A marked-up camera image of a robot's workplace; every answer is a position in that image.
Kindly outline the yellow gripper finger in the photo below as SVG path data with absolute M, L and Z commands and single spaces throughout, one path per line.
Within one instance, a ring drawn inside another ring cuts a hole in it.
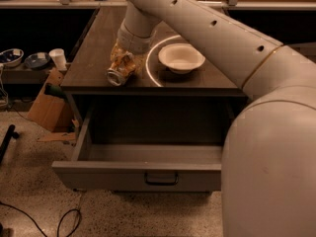
M 133 56 L 134 73 L 138 74 L 142 71 L 145 66 L 147 54 L 135 54 Z
M 124 49 L 117 42 L 112 48 L 111 63 L 120 63 L 124 55 Z

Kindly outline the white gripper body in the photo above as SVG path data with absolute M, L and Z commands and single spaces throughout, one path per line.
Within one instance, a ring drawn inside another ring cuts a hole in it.
M 133 54 L 144 54 L 151 48 L 151 43 L 154 39 L 155 33 L 149 37 L 138 37 L 136 34 L 130 32 L 125 24 L 121 24 L 118 29 L 117 43 L 120 47 Z

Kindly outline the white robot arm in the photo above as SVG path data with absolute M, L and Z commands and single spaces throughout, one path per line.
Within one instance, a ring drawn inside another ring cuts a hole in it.
M 251 99 L 221 161 L 224 237 L 316 237 L 316 64 L 195 0 L 127 0 L 133 54 L 165 22 Z

